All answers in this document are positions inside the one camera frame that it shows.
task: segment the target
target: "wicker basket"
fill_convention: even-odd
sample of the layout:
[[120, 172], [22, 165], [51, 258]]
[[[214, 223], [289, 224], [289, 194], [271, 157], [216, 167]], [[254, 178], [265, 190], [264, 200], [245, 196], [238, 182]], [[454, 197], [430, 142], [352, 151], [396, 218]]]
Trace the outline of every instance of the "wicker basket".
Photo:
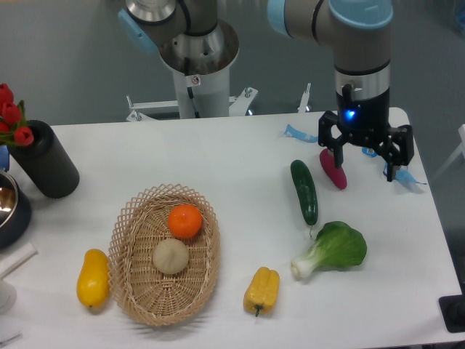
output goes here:
[[[193, 204], [202, 213], [202, 228], [183, 242], [189, 264], [178, 274], [155, 269], [153, 250], [172, 238], [167, 227], [171, 209]], [[181, 185], [147, 189], [121, 210], [109, 248], [112, 297], [141, 324], [175, 324], [197, 313], [210, 298], [219, 270], [219, 229], [214, 211], [199, 193]]]

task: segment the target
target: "blue tape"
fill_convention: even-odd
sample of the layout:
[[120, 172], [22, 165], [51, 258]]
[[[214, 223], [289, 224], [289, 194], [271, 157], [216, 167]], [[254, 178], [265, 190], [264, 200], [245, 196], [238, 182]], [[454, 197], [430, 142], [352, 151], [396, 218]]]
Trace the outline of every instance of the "blue tape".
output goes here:
[[6, 145], [0, 146], [0, 169], [9, 171], [9, 151]]
[[318, 141], [318, 137], [309, 135], [305, 132], [299, 131], [294, 129], [291, 125], [288, 124], [286, 130], [283, 133], [284, 137], [292, 137], [298, 140], [302, 140], [307, 143], [316, 143]]
[[362, 153], [366, 156], [370, 156], [371, 158], [376, 158], [378, 154], [371, 148], [362, 148]]
[[[387, 164], [384, 166], [383, 175], [387, 176]], [[410, 182], [410, 183], [422, 184], [422, 185], [428, 184], [428, 183], [423, 183], [423, 182], [419, 182], [418, 180], [416, 180], [415, 177], [406, 169], [398, 169], [395, 172], [394, 179], [398, 180], [399, 182]]]

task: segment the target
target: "black vase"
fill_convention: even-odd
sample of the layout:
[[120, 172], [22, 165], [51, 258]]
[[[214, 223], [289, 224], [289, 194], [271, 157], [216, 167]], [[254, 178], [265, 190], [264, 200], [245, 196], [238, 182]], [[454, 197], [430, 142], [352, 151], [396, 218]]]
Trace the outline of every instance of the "black vase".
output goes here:
[[49, 198], [62, 198], [74, 192], [79, 172], [50, 125], [28, 121], [34, 141], [31, 145], [8, 146], [14, 160], [23, 168], [37, 188]]

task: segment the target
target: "red tulip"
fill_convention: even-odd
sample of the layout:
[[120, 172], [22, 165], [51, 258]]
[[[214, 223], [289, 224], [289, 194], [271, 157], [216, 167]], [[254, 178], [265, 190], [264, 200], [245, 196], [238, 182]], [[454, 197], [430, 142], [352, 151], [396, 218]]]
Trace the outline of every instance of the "red tulip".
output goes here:
[[0, 133], [8, 133], [9, 132], [9, 126], [5, 124], [4, 122], [0, 121]]
[[13, 103], [14, 100], [13, 92], [8, 88], [8, 85], [0, 84], [0, 105], [3, 105], [3, 103]]
[[3, 103], [1, 116], [3, 117], [3, 121], [13, 126], [21, 120], [21, 111], [14, 103]]
[[34, 135], [29, 127], [23, 126], [15, 131], [13, 139], [18, 145], [30, 145], [34, 141]]

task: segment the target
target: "metal bowl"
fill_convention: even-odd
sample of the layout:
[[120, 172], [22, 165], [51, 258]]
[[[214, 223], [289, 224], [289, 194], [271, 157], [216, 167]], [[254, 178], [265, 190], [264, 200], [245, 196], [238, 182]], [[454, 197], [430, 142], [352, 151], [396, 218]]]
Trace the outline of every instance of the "metal bowl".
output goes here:
[[0, 171], [0, 249], [13, 244], [31, 221], [31, 204], [15, 179]]

